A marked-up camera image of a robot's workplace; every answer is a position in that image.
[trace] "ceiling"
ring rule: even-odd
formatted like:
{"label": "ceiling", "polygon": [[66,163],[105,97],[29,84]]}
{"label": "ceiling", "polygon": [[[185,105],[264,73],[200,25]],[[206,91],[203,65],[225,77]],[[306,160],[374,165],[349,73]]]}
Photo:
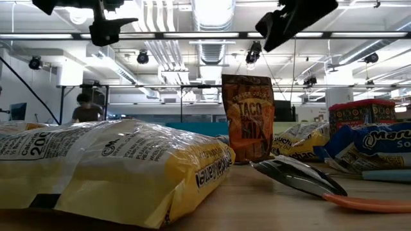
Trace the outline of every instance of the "ceiling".
{"label": "ceiling", "polygon": [[[373,8],[375,1],[338,1],[340,6],[319,22],[310,26],[306,31],[393,31],[395,23],[405,19],[410,20],[411,1],[381,0],[379,8]],[[189,0],[174,0],[174,25],[177,31],[193,31],[193,18]],[[267,12],[277,8],[277,1],[237,0],[232,24],[233,31],[254,31],[254,25]],[[57,8],[51,16],[46,15],[31,5],[30,1],[0,1],[0,33],[88,33],[88,26],[92,19],[83,24],[71,22],[69,12],[64,8]],[[122,28],[124,32],[136,32],[131,25]],[[291,84],[292,76],[298,80],[307,77],[301,75],[313,64],[331,55],[338,57],[352,49],[361,46],[367,40],[289,40],[273,51],[266,53],[256,62],[253,70],[247,69],[245,55],[252,40],[234,40],[235,44],[226,45],[225,58],[222,68],[223,74],[249,74],[255,76],[269,76],[278,84]],[[9,42],[2,42],[10,49]],[[96,78],[101,82],[120,84],[120,77],[104,67],[92,63],[85,54],[85,41],[14,41],[12,49],[62,49],[86,63],[87,78]],[[116,52],[116,61],[124,65],[131,73],[141,77],[146,83],[156,83],[155,75],[159,64],[150,56],[147,64],[138,64],[139,50],[147,49],[144,41],[127,40],[113,44]],[[200,77],[197,47],[190,45],[188,40],[179,41],[180,52],[189,71],[189,80],[192,83]],[[375,64],[353,62],[348,65],[353,70],[355,83],[364,84],[369,78],[392,72],[410,64],[411,40],[397,40],[377,51],[380,60]],[[324,68],[319,67],[315,76],[320,83],[324,83]],[[393,75],[376,81],[376,84],[392,84],[399,80],[411,79],[410,72]]]}

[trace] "computer monitor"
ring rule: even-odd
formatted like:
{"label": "computer monitor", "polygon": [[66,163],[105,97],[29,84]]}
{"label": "computer monitor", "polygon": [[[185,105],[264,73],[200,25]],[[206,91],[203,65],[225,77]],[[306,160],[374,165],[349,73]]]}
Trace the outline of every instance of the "computer monitor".
{"label": "computer monitor", "polygon": [[27,103],[16,103],[10,105],[10,120],[23,121],[26,119]]}

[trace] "white ceiling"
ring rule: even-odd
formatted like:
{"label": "white ceiling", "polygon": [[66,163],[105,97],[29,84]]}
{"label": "white ceiling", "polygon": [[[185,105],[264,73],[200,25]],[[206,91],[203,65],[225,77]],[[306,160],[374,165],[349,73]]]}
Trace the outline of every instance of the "white ceiling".
{"label": "white ceiling", "polygon": [[[372,5],[375,4],[375,0],[356,1],[355,4],[347,7],[350,3],[350,1],[340,1],[341,8],[325,16],[325,18],[309,27],[307,31],[386,31],[396,22],[408,17],[411,10],[411,1],[381,0],[381,7],[377,9],[372,7]],[[187,6],[189,5],[189,0],[175,0],[174,4]],[[237,0],[232,30],[254,31],[255,23],[257,23],[267,11],[275,10],[275,5],[275,1]],[[90,25],[91,22],[91,20],[88,20],[82,25],[75,25],[70,22],[69,13],[62,8],[56,9],[52,16],[48,16],[29,3],[17,1],[17,4],[13,6],[11,1],[7,3],[0,1],[0,33],[87,33],[88,25]],[[181,11],[176,8],[174,11],[174,22],[176,29],[179,31],[193,30],[190,11]],[[131,26],[125,26],[123,31],[132,32],[134,30]],[[243,55],[252,44],[252,41],[237,40],[235,42],[236,44],[227,46],[225,64],[229,66],[223,68],[224,74],[239,73],[269,76],[272,78],[275,76],[280,84],[290,84],[293,73],[294,76],[298,76],[313,65],[315,63],[314,61],[329,54],[327,40],[298,40],[296,44],[295,41],[290,40],[272,52],[268,54],[265,53],[264,57],[262,56],[258,60],[256,68],[250,71],[247,70],[245,62],[242,60],[245,58]],[[331,54],[343,55],[364,42],[366,42],[366,40],[330,40]],[[88,59],[85,57],[86,45],[87,42],[84,41],[15,41],[13,43],[13,49],[63,49],[87,63]],[[198,58],[195,46],[189,45],[187,40],[179,41],[179,45],[184,62],[190,71],[190,80],[194,80],[198,78]],[[296,50],[295,59],[293,58],[294,46]],[[154,58],[151,58],[150,62],[144,65],[139,65],[136,62],[138,51],[140,49],[146,49],[143,41],[120,41],[117,44],[113,44],[112,47],[117,52],[117,61],[120,61],[137,76],[139,74],[157,74],[158,64]],[[384,74],[410,64],[411,53],[405,53],[397,58],[392,58],[410,48],[411,40],[398,40],[379,50],[377,54],[380,56],[380,61],[377,64],[369,65],[369,77]],[[232,54],[238,54],[238,58],[235,59]],[[352,68],[354,69],[354,78],[358,80],[359,83],[363,83],[367,76],[365,64],[354,63]],[[94,69],[98,69],[98,73],[91,74],[90,76],[95,76],[101,81],[106,79],[115,80],[117,78],[116,75],[113,75],[113,73],[110,73],[110,71],[103,67],[97,66]],[[322,81],[321,76],[324,74],[324,71],[316,74],[319,76],[319,81]],[[395,79],[398,78],[408,78],[408,76],[395,76],[379,83],[391,84],[397,81]]]}

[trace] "wooden table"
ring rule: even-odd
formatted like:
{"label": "wooden table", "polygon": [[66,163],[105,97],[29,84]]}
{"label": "wooden table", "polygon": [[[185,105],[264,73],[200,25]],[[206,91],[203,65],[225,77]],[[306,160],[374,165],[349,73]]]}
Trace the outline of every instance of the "wooden table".
{"label": "wooden table", "polygon": [[[411,200],[411,185],[334,177],[350,196]],[[142,230],[69,214],[0,212],[0,230]],[[197,210],[165,230],[411,230],[411,214],[373,214],[337,207],[291,189],[250,166],[234,166]]]}

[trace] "person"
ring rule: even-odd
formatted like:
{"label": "person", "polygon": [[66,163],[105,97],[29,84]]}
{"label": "person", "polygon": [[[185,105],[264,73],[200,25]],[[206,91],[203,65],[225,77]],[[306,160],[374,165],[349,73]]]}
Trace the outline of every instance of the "person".
{"label": "person", "polygon": [[82,123],[103,120],[103,109],[92,103],[89,95],[79,94],[77,96],[77,103],[79,104],[79,107],[74,110],[71,123],[75,123],[77,121]]}

